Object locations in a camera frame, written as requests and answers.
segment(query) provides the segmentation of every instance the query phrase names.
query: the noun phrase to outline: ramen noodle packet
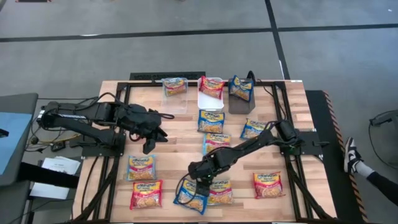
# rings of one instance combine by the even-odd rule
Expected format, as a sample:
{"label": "ramen noodle packet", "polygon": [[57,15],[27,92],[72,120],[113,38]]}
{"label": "ramen noodle packet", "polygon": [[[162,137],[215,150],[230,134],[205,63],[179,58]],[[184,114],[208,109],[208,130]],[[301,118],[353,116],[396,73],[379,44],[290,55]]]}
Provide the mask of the ramen noodle packet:
{"label": "ramen noodle packet", "polygon": [[198,131],[220,134],[223,132],[224,113],[215,114],[199,110]]}
{"label": "ramen noodle packet", "polygon": [[199,91],[214,98],[221,99],[223,87],[224,82],[202,76]]}
{"label": "ramen noodle packet", "polygon": [[228,85],[229,94],[242,98],[246,101],[251,100],[251,93],[253,91],[254,83],[251,80],[248,83],[243,83],[236,75]]}
{"label": "ramen noodle packet", "polygon": [[275,198],[284,196],[282,193],[282,182],[280,172],[271,174],[253,174],[254,189],[256,196],[254,198]]}
{"label": "ramen noodle packet", "polygon": [[210,185],[207,205],[222,205],[232,203],[232,188],[229,180],[214,180]]}
{"label": "ramen noodle packet", "polygon": [[155,155],[142,158],[129,156],[127,180],[156,180]]}
{"label": "ramen noodle packet", "polygon": [[166,96],[186,93],[188,90],[188,80],[186,78],[163,78],[162,82]]}
{"label": "ramen noodle packet", "polygon": [[241,139],[251,139],[257,137],[266,128],[266,123],[253,121],[252,119],[246,118],[246,124],[243,127]]}
{"label": "ramen noodle packet", "polygon": [[208,154],[213,149],[231,144],[231,136],[229,134],[205,134],[203,138],[203,155]]}
{"label": "ramen noodle packet", "polygon": [[162,183],[163,180],[133,183],[130,210],[133,208],[161,207]]}
{"label": "ramen noodle packet", "polygon": [[[197,185],[194,182],[184,179],[173,203],[198,211],[201,215],[203,215],[207,206],[207,197],[204,195],[196,194],[196,196],[193,198],[196,187]],[[187,204],[181,204],[190,201],[192,198],[193,200],[191,202]]]}

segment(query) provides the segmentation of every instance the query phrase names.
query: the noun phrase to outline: blue noodle package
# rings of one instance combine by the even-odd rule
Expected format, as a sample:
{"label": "blue noodle package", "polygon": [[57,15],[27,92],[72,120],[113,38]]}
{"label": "blue noodle package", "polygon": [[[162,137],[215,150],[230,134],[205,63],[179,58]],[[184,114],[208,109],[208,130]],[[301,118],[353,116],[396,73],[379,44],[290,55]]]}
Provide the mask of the blue noodle package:
{"label": "blue noodle package", "polygon": [[223,132],[225,114],[215,114],[199,110],[198,131],[221,134]]}
{"label": "blue noodle package", "polygon": [[207,206],[206,196],[196,194],[195,198],[193,198],[191,202],[185,205],[181,204],[188,202],[189,200],[192,199],[193,195],[195,194],[196,187],[197,185],[194,182],[184,179],[173,203],[176,205],[182,205],[186,208],[198,211],[201,215],[203,215],[205,213]]}
{"label": "blue noodle package", "polygon": [[266,123],[253,121],[249,118],[246,118],[246,124],[244,125],[241,138],[242,139],[251,139],[257,137],[264,128],[266,128]]}
{"label": "blue noodle package", "polygon": [[251,101],[251,93],[253,91],[254,82],[251,80],[250,82],[243,83],[236,75],[229,82],[228,91],[229,94],[242,98],[246,101]]}

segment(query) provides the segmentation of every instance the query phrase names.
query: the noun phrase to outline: white shoe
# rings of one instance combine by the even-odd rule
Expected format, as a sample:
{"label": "white shoe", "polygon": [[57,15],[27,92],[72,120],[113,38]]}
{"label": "white shoe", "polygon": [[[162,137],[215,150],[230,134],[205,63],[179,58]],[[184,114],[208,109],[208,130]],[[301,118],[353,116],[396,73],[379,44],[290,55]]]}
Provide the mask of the white shoe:
{"label": "white shoe", "polygon": [[354,174],[357,172],[355,165],[359,161],[363,160],[361,159],[361,155],[359,155],[358,151],[356,150],[355,142],[352,137],[349,137],[347,139],[345,149],[346,152],[344,156],[344,171]]}

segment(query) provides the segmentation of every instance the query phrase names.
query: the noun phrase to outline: black stripe on floor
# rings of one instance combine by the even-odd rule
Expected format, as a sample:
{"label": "black stripe on floor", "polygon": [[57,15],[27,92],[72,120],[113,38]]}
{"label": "black stripe on floor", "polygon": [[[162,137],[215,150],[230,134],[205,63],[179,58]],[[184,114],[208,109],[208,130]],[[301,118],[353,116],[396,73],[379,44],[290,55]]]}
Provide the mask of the black stripe on floor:
{"label": "black stripe on floor", "polygon": [[90,34],[90,35],[64,35],[51,37],[10,37],[0,38],[0,42],[33,42],[54,40],[93,40],[93,39],[115,39],[131,37],[167,37],[179,35],[207,35],[207,34],[250,34],[271,32],[271,28],[241,28],[241,29],[212,29],[212,30],[182,30],[166,32],[138,32],[123,34]]}
{"label": "black stripe on floor", "polygon": [[358,30],[398,28],[398,24],[347,25],[347,26],[314,26],[314,27],[280,27],[278,32],[322,31],[322,30]]}
{"label": "black stripe on floor", "polygon": [[272,35],[274,36],[274,42],[276,46],[276,52],[278,54],[279,62],[282,67],[282,74],[284,79],[290,80],[289,71],[287,70],[287,64],[285,59],[284,50],[282,48],[282,43],[280,42],[278,28],[276,26],[274,11],[272,10],[271,0],[265,0],[267,6],[267,12],[269,17],[269,22],[271,23]]}

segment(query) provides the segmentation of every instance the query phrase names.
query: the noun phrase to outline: black robotic arm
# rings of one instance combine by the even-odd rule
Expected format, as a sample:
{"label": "black robotic arm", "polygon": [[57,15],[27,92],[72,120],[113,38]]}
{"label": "black robotic arm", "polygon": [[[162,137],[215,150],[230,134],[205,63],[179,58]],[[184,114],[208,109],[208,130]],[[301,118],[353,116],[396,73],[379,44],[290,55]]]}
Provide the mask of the black robotic arm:
{"label": "black robotic arm", "polygon": [[[129,131],[132,141],[146,139],[143,145],[144,154],[155,148],[155,142],[167,142],[167,134],[159,126],[162,118],[173,119],[173,115],[152,109],[147,111],[141,105],[124,105],[118,100],[112,103],[98,103],[98,100],[89,105],[50,102],[42,107],[37,122],[46,130],[61,127],[80,133],[80,145],[83,147],[90,145],[112,150],[123,146],[126,137],[124,133],[115,132],[115,128]],[[93,123],[110,128],[98,129],[92,126]]]}

